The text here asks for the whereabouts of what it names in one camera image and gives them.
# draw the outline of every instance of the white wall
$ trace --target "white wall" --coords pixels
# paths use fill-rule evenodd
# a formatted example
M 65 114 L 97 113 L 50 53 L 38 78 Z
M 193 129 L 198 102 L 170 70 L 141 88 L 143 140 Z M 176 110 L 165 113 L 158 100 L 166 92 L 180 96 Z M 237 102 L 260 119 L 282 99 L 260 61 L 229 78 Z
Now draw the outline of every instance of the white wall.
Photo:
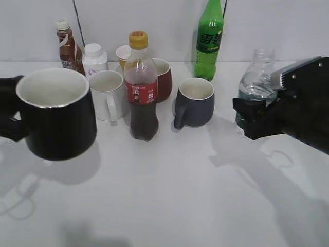
M 115 61 L 115 49 L 136 29 L 149 34 L 150 53 L 190 61 L 198 20 L 207 0 L 76 0 L 86 43 L 96 42 Z M 228 0 L 220 61 L 250 60 L 273 47 L 277 60 L 328 55 L 328 0 Z M 70 20 L 81 44 L 71 0 L 11 0 L 0 9 L 0 61 L 58 60 L 54 21 Z
M 0 61 L 59 61 L 54 22 L 61 18 L 82 44 L 71 0 L 2 0 Z

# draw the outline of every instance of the yellow cup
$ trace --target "yellow cup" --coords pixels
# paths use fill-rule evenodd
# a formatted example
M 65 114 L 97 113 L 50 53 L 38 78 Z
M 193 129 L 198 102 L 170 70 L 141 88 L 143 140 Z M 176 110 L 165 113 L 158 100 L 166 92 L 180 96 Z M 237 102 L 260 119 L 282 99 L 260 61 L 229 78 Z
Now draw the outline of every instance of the yellow cup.
M 127 59 L 130 56 L 130 53 L 131 53 L 131 48 L 129 45 L 120 46 L 115 52 L 115 54 L 117 55 L 117 58 L 119 60 L 120 66 L 122 68 L 122 71 L 124 69 Z

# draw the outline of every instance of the white bottle cap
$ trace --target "white bottle cap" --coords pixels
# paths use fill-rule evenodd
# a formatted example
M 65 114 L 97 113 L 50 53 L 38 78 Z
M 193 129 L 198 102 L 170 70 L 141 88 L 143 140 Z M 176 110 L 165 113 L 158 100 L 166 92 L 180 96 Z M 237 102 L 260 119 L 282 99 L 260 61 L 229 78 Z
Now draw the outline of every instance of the white bottle cap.
M 84 52 L 88 57 L 97 58 L 102 55 L 102 47 L 99 44 L 88 44 L 84 47 Z
M 66 19 L 60 19 L 58 21 L 55 22 L 57 30 L 59 31 L 63 31 L 66 29 L 70 28 L 70 25 L 68 24 L 68 21 Z

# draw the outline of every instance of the white table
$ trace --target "white table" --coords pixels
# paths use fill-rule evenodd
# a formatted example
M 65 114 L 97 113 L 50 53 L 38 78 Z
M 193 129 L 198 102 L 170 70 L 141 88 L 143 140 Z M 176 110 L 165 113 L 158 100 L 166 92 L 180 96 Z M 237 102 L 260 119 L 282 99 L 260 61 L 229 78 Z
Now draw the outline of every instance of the white table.
M 328 247 L 329 156 L 286 135 L 243 136 L 231 99 L 248 64 L 218 63 L 215 113 L 200 128 L 173 131 L 192 65 L 171 63 L 173 93 L 150 142 L 124 119 L 99 121 L 86 153 L 49 162 L 0 138 L 0 246 Z M 1 62 L 0 76 L 47 67 L 60 64 Z

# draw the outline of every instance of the bottle cap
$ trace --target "bottle cap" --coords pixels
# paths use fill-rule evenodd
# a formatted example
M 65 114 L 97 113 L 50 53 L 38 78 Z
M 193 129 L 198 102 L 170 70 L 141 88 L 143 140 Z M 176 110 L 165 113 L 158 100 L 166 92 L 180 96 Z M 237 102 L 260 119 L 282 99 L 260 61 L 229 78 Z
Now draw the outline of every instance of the bottle cap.
M 97 58 L 102 55 L 102 47 L 99 44 L 88 44 L 84 47 L 84 52 L 88 57 Z
M 60 19 L 58 21 L 55 22 L 57 30 L 59 31 L 63 31 L 63 30 L 67 30 L 70 28 L 70 25 L 67 21 L 67 19 Z
M 131 49 L 143 50 L 148 47 L 148 35 L 143 31 L 134 31 L 129 35 Z

